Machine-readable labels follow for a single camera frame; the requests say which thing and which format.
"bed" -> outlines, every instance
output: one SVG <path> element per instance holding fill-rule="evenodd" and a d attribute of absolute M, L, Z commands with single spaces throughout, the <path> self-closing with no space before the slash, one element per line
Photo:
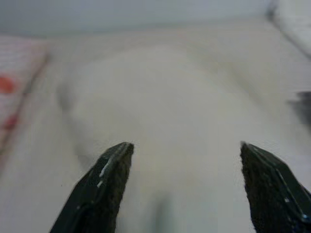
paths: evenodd
<path fill-rule="evenodd" d="M 89 168 L 89 161 L 78 159 L 75 154 L 55 97 L 72 64 L 79 66 L 122 50 L 157 44 L 178 44 L 200 66 L 208 64 L 219 72 L 225 68 L 234 74 L 232 77 L 239 77 L 228 83 L 226 79 L 215 83 L 223 88 L 224 95 L 230 85 L 239 86 L 248 99 L 246 106 L 252 110 L 241 113 L 242 106 L 228 106 L 219 112 L 224 108 L 225 97 L 221 99 L 219 94 L 219 99 L 213 100 L 211 94 L 207 95 L 207 108 L 213 117 L 204 118 L 203 114 L 197 124 L 203 130 L 218 133 L 207 133 L 209 142 L 198 152 L 205 151 L 208 158 L 195 157 L 196 162 L 188 160 L 179 164 L 185 171 L 184 180 L 193 169 L 199 171 L 194 177 L 200 177 L 201 194 L 182 195 L 182 185 L 174 190 L 179 193 L 176 195 L 180 201 L 176 212 L 184 212 L 178 216 L 182 219 L 177 220 L 178 232 L 254 232 L 240 172 L 241 140 L 254 142 L 279 155 L 299 181 L 311 189 L 311 138 L 286 104 L 295 98 L 296 92 L 310 90 L 310 60 L 265 18 L 58 37 L 53 39 L 51 59 L 23 107 L 23 120 L 12 135 L 7 151 L 1 155 L 0 232 L 47 232 L 72 187 Z M 139 172 L 144 174 L 148 170 L 140 171 L 134 160 L 133 174 Z M 126 215 L 126 208 L 133 209 L 127 205 L 128 195 L 125 194 L 121 206 L 121 217 Z M 180 205 L 185 200 L 188 200 L 186 204 Z M 128 232 L 133 232 L 131 227 L 137 222 L 140 220 L 134 217 L 125 220 Z"/>

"white wall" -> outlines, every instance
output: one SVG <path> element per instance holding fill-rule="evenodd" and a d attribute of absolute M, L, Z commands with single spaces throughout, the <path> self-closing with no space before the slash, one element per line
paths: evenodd
<path fill-rule="evenodd" d="M 270 0 L 0 0 L 0 32 L 52 34 L 262 14 Z"/>

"white bedsheet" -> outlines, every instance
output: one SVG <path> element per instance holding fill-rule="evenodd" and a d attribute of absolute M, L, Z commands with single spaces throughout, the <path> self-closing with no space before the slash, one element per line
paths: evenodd
<path fill-rule="evenodd" d="M 206 230 L 254 232 L 240 174 L 238 142 L 241 136 L 248 141 L 247 136 L 253 135 L 257 145 L 281 156 L 299 181 L 311 189 L 308 178 L 311 139 L 284 105 L 285 99 L 293 98 L 296 91 L 311 88 L 310 61 L 266 20 L 245 19 L 150 32 L 59 38 L 55 40 L 51 63 L 38 79 L 25 106 L 25 119 L 11 142 L 12 148 L 2 157 L 0 232 L 47 232 L 73 185 L 86 172 L 74 154 L 55 96 L 57 84 L 72 63 L 103 59 L 135 46 L 180 42 L 199 65 L 210 62 L 208 67 L 224 67 L 232 72 L 232 77 L 237 77 L 234 85 L 241 87 L 243 96 L 249 95 L 249 100 L 241 103 L 247 102 L 253 110 L 247 115 L 241 107 L 232 112 L 224 109 L 226 114 L 217 116 L 214 109 L 217 106 L 213 106 L 211 117 L 199 122 L 214 130 L 217 119 L 224 120 L 221 131 L 214 139 L 209 138 L 222 148 L 219 155 L 217 150 L 212 151 L 219 163 L 212 174 L 214 185 L 218 186 L 214 193 L 218 200 L 216 216 L 221 216 L 222 221 L 210 229 L 207 226 Z M 220 81 L 218 85 L 220 89 L 230 89 L 228 83 Z M 219 103 L 224 106 L 226 99 Z M 253 120 L 251 126 L 247 125 L 249 119 Z M 257 130 L 265 130 L 263 138 Z"/>

